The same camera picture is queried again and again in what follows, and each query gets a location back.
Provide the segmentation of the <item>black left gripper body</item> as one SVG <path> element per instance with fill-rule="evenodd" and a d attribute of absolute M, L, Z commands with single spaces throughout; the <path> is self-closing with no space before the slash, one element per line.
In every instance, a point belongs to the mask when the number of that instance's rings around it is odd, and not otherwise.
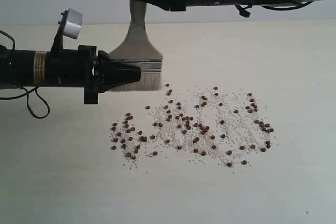
<path fill-rule="evenodd" d="M 84 104 L 98 104 L 98 80 L 94 76 L 96 46 L 53 48 L 46 61 L 46 86 L 83 88 Z"/>

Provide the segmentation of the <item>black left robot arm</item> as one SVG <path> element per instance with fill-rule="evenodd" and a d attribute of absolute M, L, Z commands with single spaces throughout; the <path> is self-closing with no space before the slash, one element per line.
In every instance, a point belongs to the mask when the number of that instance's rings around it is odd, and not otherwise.
<path fill-rule="evenodd" d="M 98 104 L 100 93 L 140 78 L 139 67 L 110 59 L 95 46 L 47 52 L 1 47 L 2 84 L 83 88 L 84 104 Z"/>

